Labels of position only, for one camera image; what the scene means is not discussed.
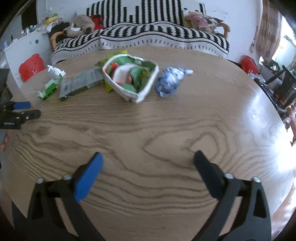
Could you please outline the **red cushion on sofa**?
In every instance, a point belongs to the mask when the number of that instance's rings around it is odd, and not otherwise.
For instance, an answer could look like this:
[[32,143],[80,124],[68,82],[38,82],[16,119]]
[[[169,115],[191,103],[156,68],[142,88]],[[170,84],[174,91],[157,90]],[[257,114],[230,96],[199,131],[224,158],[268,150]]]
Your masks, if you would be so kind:
[[94,30],[101,30],[104,28],[103,17],[101,15],[91,15],[90,18],[94,23]]

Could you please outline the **brown plush toy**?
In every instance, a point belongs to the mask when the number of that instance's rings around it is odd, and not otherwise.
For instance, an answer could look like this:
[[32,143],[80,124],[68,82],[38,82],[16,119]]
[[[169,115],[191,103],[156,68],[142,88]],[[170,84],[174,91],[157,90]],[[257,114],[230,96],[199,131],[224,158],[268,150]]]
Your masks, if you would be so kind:
[[78,15],[69,27],[63,30],[67,38],[75,38],[82,35],[90,34],[94,31],[95,23],[86,15]]

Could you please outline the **red stool right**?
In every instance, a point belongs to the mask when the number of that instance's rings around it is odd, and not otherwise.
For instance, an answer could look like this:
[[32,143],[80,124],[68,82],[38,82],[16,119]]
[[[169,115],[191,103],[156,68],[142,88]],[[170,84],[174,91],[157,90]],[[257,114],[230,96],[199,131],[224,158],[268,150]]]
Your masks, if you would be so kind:
[[259,70],[257,68],[255,61],[247,55],[242,56],[242,59],[240,61],[240,65],[241,65],[241,69],[247,74],[249,74],[249,73],[258,74],[259,73]]

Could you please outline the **black white striped sofa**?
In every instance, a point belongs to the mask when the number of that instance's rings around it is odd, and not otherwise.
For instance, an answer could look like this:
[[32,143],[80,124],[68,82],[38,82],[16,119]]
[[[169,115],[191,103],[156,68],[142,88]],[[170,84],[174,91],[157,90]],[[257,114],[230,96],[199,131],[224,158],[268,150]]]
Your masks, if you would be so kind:
[[98,1],[83,13],[101,15],[103,28],[66,38],[54,48],[53,64],[100,50],[157,46],[228,58],[222,36],[186,27],[181,1]]

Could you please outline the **white tissue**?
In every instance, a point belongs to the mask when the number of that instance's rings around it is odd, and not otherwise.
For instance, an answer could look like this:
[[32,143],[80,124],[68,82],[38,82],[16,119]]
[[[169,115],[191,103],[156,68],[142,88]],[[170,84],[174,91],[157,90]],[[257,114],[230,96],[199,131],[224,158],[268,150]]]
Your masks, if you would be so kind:
[[47,65],[47,67],[48,67],[48,74],[53,80],[57,80],[60,78],[60,76],[63,77],[66,75],[66,72],[64,70],[53,67],[51,65]]

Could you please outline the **green plastic toy shell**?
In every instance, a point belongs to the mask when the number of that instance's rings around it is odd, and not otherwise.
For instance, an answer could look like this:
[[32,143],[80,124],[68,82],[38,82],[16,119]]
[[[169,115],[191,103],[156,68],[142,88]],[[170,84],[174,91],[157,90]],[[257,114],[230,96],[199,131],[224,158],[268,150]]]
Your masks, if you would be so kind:
[[46,85],[44,91],[38,92],[38,98],[42,101],[47,100],[50,96],[52,96],[57,90],[57,86],[62,81],[62,75],[59,75],[57,79],[51,79]]

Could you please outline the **pink floral cushion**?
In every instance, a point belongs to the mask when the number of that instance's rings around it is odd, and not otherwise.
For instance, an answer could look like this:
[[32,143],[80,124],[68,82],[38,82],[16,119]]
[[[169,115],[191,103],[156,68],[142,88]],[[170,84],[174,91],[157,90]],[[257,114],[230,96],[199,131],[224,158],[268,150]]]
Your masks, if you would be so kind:
[[[184,26],[187,28],[203,31],[205,33],[219,35],[228,40],[230,27],[224,20],[212,16],[204,15],[199,11],[189,11],[183,9]],[[216,32],[217,27],[222,27],[224,32]]]

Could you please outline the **blue white foil wrapper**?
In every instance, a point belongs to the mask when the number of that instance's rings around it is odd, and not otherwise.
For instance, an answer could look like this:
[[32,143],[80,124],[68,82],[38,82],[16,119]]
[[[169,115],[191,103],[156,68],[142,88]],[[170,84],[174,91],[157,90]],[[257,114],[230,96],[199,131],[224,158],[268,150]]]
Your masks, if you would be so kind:
[[168,67],[158,77],[155,83],[156,93],[160,97],[172,96],[180,86],[180,81],[185,76],[192,75],[194,72],[188,68]]

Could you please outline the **green snack bag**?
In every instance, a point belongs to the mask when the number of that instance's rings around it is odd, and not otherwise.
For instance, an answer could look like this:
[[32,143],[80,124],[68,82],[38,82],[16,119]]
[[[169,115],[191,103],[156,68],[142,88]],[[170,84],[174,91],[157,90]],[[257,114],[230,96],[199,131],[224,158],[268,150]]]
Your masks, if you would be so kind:
[[100,60],[99,62],[97,62],[95,64],[95,66],[100,67],[101,71],[103,73],[108,74],[109,76],[112,75],[112,73],[114,72],[114,70],[119,66],[119,64],[116,62],[115,64],[109,64],[106,68],[103,68],[103,66],[106,64],[106,62],[111,59],[113,56],[117,56],[119,54],[127,54],[127,50],[121,50],[121,51],[116,51],[112,54],[109,54],[107,56],[104,57],[104,59]]

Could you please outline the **patterned curtain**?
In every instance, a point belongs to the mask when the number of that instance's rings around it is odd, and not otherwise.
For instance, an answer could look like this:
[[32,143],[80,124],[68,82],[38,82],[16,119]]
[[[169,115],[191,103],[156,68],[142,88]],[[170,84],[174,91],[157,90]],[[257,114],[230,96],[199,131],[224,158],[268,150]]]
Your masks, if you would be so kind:
[[276,53],[281,38],[282,14],[273,3],[262,0],[262,16],[255,49],[263,63],[269,63]]

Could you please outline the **red bear stool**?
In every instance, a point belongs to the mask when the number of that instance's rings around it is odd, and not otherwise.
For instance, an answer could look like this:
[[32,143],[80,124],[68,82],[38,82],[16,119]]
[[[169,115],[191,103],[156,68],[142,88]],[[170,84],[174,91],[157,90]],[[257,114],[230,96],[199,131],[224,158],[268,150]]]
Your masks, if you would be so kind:
[[26,82],[32,76],[45,69],[46,67],[44,65],[43,59],[39,56],[39,54],[36,53],[32,55],[29,59],[27,59],[24,63],[22,63],[18,71],[22,80]]

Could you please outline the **white cabinet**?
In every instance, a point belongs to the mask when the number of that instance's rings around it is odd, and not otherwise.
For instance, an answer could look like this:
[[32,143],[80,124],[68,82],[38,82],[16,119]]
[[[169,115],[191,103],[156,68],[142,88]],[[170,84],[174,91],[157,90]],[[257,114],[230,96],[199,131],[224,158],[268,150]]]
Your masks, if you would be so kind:
[[18,87],[24,84],[19,72],[20,66],[34,54],[43,60],[44,66],[52,64],[53,52],[50,37],[41,31],[34,31],[9,45],[1,56],[1,68],[10,69],[11,76]]

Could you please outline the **black side table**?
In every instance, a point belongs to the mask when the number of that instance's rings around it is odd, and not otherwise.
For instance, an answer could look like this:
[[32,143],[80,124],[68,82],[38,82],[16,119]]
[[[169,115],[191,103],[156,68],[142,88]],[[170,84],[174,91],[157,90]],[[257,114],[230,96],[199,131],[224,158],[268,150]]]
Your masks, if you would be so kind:
[[[281,83],[271,88],[270,85],[283,75]],[[282,69],[267,81],[254,78],[255,83],[266,94],[281,118],[287,115],[286,108],[295,101],[295,75],[282,66]]]

